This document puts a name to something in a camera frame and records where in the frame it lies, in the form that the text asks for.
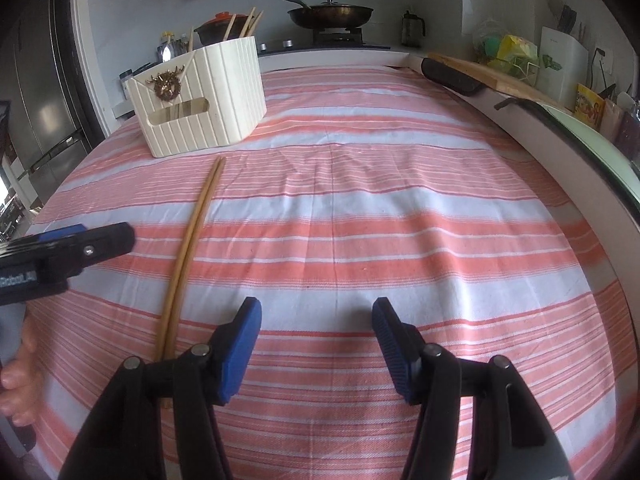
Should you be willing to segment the person left hand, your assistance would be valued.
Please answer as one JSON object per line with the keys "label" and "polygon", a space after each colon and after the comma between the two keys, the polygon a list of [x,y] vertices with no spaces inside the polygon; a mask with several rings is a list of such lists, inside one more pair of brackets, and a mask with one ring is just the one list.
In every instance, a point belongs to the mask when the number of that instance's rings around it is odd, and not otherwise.
{"label": "person left hand", "polygon": [[9,417],[17,427],[32,425],[42,408],[44,378],[37,350],[37,326],[27,315],[15,359],[2,367],[1,372],[1,414]]}

